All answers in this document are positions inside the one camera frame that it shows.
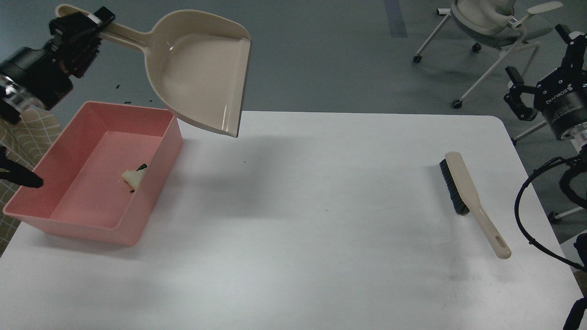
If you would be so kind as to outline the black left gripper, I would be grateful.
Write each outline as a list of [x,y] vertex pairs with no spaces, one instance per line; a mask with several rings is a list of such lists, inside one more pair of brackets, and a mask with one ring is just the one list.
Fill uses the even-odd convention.
[[115,20],[105,6],[50,21],[49,50],[23,47],[1,63],[1,107],[52,110],[82,78],[99,53],[100,34]]

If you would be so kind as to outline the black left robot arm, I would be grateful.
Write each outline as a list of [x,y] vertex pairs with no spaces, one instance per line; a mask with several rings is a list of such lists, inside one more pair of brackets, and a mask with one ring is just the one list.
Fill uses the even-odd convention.
[[50,21],[51,38],[39,49],[23,47],[2,61],[1,117],[11,125],[32,107],[52,110],[99,54],[100,34],[115,20],[106,7],[67,13]]

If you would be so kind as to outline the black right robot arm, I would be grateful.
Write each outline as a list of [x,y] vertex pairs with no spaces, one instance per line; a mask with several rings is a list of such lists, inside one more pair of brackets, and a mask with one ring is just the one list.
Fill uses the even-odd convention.
[[525,84],[515,67],[506,67],[511,81],[509,92],[504,100],[520,121],[532,121],[541,114],[546,125],[555,138],[560,141],[574,140],[579,147],[577,156],[570,158],[555,157],[534,170],[522,184],[515,198],[515,221],[522,235],[531,246],[558,261],[586,272],[586,236],[581,234],[574,243],[578,251],[580,263],[570,261],[564,256],[554,253],[539,243],[523,226],[520,218],[520,203],[525,190],[539,176],[558,166],[565,165],[567,170],[560,176],[559,189],[570,202],[581,209],[586,208],[586,196],[581,196],[571,187],[574,178],[586,173],[586,70],[584,56],[586,52],[586,36],[581,32],[571,32],[566,25],[555,26],[566,44],[565,55],[554,71],[538,81],[535,86]]

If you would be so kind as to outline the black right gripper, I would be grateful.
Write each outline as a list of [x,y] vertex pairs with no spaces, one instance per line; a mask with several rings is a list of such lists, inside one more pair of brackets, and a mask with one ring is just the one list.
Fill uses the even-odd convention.
[[[555,31],[566,44],[560,66],[538,81],[536,87],[527,86],[519,71],[507,66],[511,86],[504,101],[518,120],[533,121],[539,111],[556,139],[570,140],[571,130],[586,123],[586,35],[571,32],[564,24],[557,24]],[[534,107],[524,103],[523,94],[535,96]]]

